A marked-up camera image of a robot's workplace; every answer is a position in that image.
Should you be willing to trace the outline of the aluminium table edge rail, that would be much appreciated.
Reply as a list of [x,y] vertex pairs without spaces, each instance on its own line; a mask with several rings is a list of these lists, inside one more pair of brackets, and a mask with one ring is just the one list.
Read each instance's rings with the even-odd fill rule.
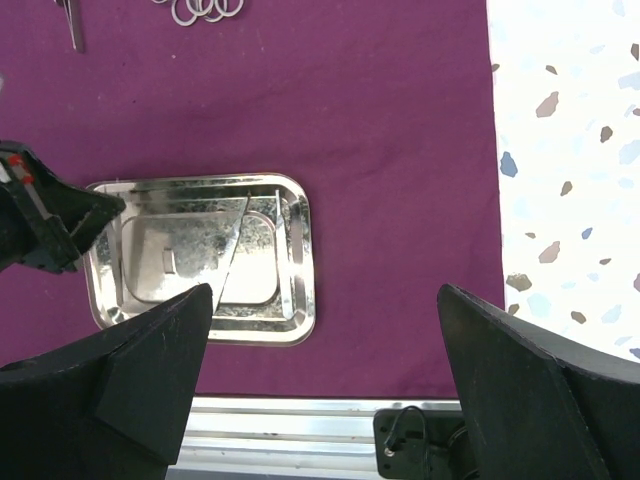
[[175,478],[375,479],[373,418],[407,400],[197,397]]

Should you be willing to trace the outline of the steel surgical scissors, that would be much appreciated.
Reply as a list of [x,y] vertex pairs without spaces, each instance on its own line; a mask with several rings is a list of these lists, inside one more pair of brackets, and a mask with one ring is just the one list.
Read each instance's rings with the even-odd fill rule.
[[180,27],[190,27],[213,10],[213,0],[153,0],[156,5],[166,6],[173,21]]

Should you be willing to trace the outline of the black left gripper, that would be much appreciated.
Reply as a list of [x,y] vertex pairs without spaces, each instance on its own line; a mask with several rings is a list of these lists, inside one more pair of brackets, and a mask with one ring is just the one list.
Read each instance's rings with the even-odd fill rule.
[[115,196],[63,182],[24,144],[1,142],[1,268],[76,272],[125,210]]

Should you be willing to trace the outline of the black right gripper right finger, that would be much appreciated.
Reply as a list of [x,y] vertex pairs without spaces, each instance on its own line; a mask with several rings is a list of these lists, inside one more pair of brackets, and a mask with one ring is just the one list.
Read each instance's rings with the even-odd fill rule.
[[638,478],[638,363],[454,285],[437,309],[481,478]]

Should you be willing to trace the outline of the steel forceps with ring handles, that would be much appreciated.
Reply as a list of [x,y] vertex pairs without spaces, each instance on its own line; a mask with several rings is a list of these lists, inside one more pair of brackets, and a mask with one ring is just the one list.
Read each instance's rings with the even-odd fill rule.
[[238,15],[243,9],[244,0],[212,0],[204,6],[202,18],[208,23],[217,23],[225,19],[230,19]]

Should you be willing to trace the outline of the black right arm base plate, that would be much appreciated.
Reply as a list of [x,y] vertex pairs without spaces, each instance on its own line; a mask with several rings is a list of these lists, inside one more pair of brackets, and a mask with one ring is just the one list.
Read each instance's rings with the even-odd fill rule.
[[460,411],[416,406],[373,418],[376,464],[384,479],[474,480],[480,471]]

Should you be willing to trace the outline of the pointed steel tweezers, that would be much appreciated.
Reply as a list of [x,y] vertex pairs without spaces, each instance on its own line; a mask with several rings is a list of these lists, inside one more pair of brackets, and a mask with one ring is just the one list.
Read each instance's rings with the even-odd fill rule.
[[85,52],[84,35],[81,25],[80,4],[78,0],[54,0],[65,13],[69,28],[71,43],[77,53]]

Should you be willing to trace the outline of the stainless steel instrument tray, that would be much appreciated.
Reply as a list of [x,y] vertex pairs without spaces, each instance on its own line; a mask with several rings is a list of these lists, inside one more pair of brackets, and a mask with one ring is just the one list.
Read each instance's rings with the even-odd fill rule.
[[96,192],[125,202],[84,265],[95,322],[110,327],[199,284],[218,264],[251,195],[209,338],[216,343],[291,346],[316,320],[310,206],[282,174],[111,181]]

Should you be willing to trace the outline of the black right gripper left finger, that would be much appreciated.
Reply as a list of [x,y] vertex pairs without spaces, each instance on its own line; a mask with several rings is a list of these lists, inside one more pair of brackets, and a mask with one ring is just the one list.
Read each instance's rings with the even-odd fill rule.
[[212,290],[1,369],[4,479],[163,479],[176,464]]

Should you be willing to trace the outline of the purple surgical cloth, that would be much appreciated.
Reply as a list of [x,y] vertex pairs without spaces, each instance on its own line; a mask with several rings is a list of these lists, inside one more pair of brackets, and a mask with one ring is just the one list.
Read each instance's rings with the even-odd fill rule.
[[317,320],[288,348],[211,345],[198,391],[453,397],[436,296],[503,304],[481,1],[249,1],[178,26],[149,1],[1,5],[1,135],[62,179],[276,172],[311,209]]

